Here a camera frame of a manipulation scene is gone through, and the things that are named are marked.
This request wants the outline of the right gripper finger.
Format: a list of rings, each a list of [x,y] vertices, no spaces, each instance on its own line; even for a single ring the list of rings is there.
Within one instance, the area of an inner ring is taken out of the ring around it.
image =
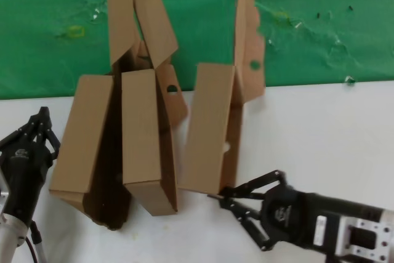
[[[219,205],[222,209],[229,210],[239,224],[245,229],[247,234],[252,238],[254,243],[261,251],[269,251],[273,248],[273,242],[267,237],[253,221],[260,220],[260,212],[244,204],[235,201],[232,198],[219,198]]]
[[[256,193],[255,190],[278,182],[266,193]],[[237,187],[225,187],[217,194],[208,194],[207,196],[218,200],[221,203],[230,203],[237,199],[250,199],[259,201],[270,201],[277,203],[287,203],[287,180],[283,171],[275,170],[264,174],[260,177],[243,183]]]

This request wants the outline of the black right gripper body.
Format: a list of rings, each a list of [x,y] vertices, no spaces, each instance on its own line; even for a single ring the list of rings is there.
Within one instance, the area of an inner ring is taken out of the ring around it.
[[[274,187],[265,194],[260,223],[268,246],[285,241],[299,247],[335,247],[342,216],[379,222],[382,208]]]

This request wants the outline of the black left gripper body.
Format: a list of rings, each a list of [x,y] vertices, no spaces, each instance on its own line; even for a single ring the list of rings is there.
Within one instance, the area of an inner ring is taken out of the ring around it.
[[[36,142],[22,142],[2,151],[1,170],[10,189],[4,212],[30,224],[41,189],[53,164],[49,149]]]

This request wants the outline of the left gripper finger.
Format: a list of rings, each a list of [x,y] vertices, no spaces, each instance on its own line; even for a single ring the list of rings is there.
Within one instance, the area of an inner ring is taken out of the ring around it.
[[[1,152],[18,142],[32,142],[36,139],[36,143],[44,144],[46,138],[44,131],[47,125],[47,108],[41,107],[39,112],[30,116],[29,121],[22,127],[1,140]]]
[[[52,130],[52,121],[48,107],[39,110],[38,155],[45,165],[53,165],[60,150],[60,141]]]

